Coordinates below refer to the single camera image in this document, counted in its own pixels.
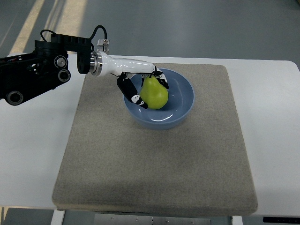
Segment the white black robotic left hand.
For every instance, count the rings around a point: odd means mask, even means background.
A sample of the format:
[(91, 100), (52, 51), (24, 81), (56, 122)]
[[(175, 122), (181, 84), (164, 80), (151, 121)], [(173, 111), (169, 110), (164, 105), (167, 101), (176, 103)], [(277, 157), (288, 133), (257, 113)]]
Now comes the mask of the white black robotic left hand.
[(104, 52), (94, 52), (94, 68), (91, 73), (96, 76), (115, 75), (118, 77), (117, 86), (125, 98), (142, 108), (149, 106), (138, 93), (136, 87), (128, 78), (128, 74), (141, 75), (142, 84), (147, 77), (154, 78), (162, 87), (169, 89), (165, 74), (154, 64), (142, 60), (131, 60), (126, 58), (113, 58)]

